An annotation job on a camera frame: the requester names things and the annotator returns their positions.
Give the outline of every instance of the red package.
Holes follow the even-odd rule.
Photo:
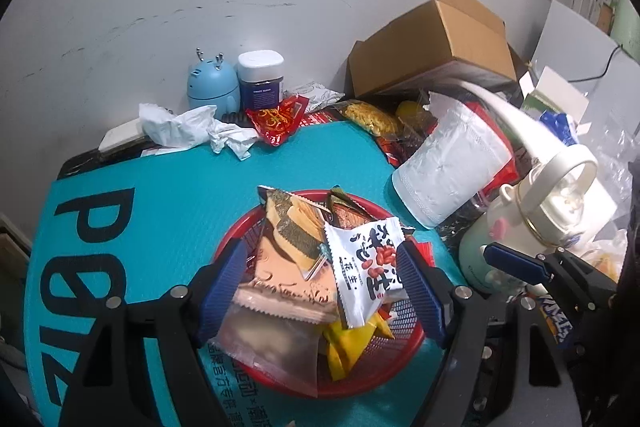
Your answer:
[[[308,98],[295,94],[282,100],[275,109],[247,109],[246,113],[260,138],[277,147],[298,129],[308,103]]]
[[[404,163],[402,156],[402,148],[397,141],[387,140],[382,136],[374,138],[380,150],[386,156],[386,161],[396,169]]]
[[[433,247],[431,246],[431,243],[418,243],[413,235],[409,237],[409,241],[415,245],[420,252],[420,255],[429,266],[436,266],[436,263],[433,260]]]

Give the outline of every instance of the crumpled tissue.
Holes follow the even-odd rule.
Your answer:
[[[287,89],[285,92],[285,98],[288,98],[293,94],[301,94],[305,98],[309,99],[305,113],[324,109],[328,105],[332,105],[332,103],[336,103],[344,97],[343,92],[332,91],[317,82],[309,82],[304,86]]]
[[[149,154],[186,151],[210,141],[216,154],[226,145],[238,159],[249,158],[248,150],[258,140],[258,133],[252,128],[216,120],[216,109],[215,105],[204,105],[175,115],[156,104],[141,103],[139,111],[143,131],[164,147]]]
[[[216,113],[215,105],[203,105],[182,114],[172,114],[155,103],[141,103],[142,130],[158,145],[183,150],[209,140],[207,130]]]
[[[226,145],[239,160],[246,160],[251,156],[248,151],[259,138],[255,129],[239,127],[235,123],[223,123],[220,120],[214,120],[208,132],[214,153],[220,154]]]

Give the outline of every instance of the red basket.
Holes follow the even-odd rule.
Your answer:
[[[295,193],[311,201],[324,203],[329,191],[298,190]],[[391,217],[391,214],[375,203],[351,194],[350,197],[377,219]],[[214,254],[214,259],[232,237],[244,238],[252,255],[260,239],[263,220],[264,209],[262,206],[256,206],[249,210],[226,232]],[[326,364],[319,363],[318,398],[345,398],[359,393],[366,393],[393,378],[411,360],[424,340],[424,332],[420,323],[418,323],[411,302],[408,300],[397,302],[393,304],[391,309],[398,314],[398,318],[389,325],[395,339],[373,337],[356,365],[351,369],[349,376],[343,380],[332,381],[329,368],[326,367]],[[305,396],[284,387],[282,384],[272,380],[269,375],[265,375],[253,367],[245,365],[244,368],[254,380],[272,389],[286,394]]]

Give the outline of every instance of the metal screw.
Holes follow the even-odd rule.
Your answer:
[[[522,299],[520,299],[520,305],[524,309],[531,311],[536,307],[536,302],[531,297],[523,297]]]
[[[105,302],[104,304],[105,306],[107,306],[108,309],[114,310],[122,304],[122,299],[114,295],[113,297],[109,297],[107,299],[107,302]]]
[[[455,293],[461,299],[468,299],[474,294],[468,286],[456,286]]]
[[[474,410],[476,412],[482,412],[485,407],[486,407],[486,398],[484,396],[480,398],[476,398],[474,400]]]
[[[189,293],[189,289],[187,286],[183,286],[182,284],[178,284],[169,290],[169,295],[171,295],[174,299],[182,299],[185,295]]]

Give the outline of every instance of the open cardboard box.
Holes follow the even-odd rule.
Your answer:
[[[477,0],[431,0],[391,21],[349,54],[356,96],[455,77],[482,87],[516,81],[504,22]]]

